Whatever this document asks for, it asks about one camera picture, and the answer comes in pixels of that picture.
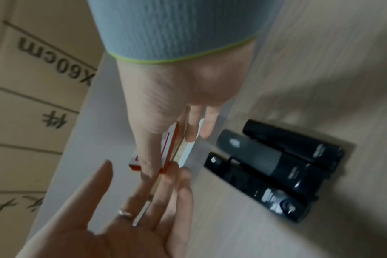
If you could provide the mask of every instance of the chinese character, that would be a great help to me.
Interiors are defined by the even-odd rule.
[[[10,201],[8,201],[8,202],[6,202],[6,203],[0,205],[0,212],[1,212],[5,207],[16,206],[17,203],[14,203],[13,201],[15,201],[15,199],[12,199],[12,200],[10,200]]]
[[[47,119],[42,120],[42,122],[46,123],[46,127],[52,126],[56,129],[61,128],[67,121],[65,120],[66,114],[63,114],[61,117],[57,117],[56,110],[53,110],[50,114],[44,114],[43,117]]]
[[[38,198],[28,196],[28,195],[25,195],[23,197],[25,199],[28,199],[28,200],[31,200],[34,202],[32,205],[29,205],[28,207],[26,207],[27,209],[32,209],[31,212],[36,211],[36,208],[38,208],[40,205],[42,205],[43,199],[45,198],[45,197],[42,197],[42,198],[38,199]]]

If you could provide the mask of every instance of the ring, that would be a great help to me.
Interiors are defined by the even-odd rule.
[[[118,211],[118,215],[119,215],[120,217],[129,219],[129,220],[134,220],[134,215],[132,215],[131,212],[126,211],[126,210],[119,210],[119,211]]]

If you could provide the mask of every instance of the sleeve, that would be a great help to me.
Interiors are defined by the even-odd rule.
[[[109,54],[167,63],[253,39],[276,0],[88,0]]]

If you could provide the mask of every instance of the wooden floor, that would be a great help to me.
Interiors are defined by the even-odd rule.
[[[387,257],[387,0],[285,1],[224,127],[249,118],[348,155],[296,226],[202,169],[188,257]]]

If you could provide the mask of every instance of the black cosmetic bottle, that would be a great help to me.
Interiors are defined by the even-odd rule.
[[[277,185],[264,181],[255,174],[243,170],[234,161],[226,161],[215,153],[209,153],[205,168],[251,197],[276,215],[298,223],[310,211],[310,203],[286,193]]]
[[[252,139],[334,172],[345,152],[339,146],[290,132],[255,120],[248,120],[243,133]]]
[[[316,200],[329,173],[272,147],[229,130],[223,130],[216,145],[234,159],[273,178],[279,185],[309,200]]]

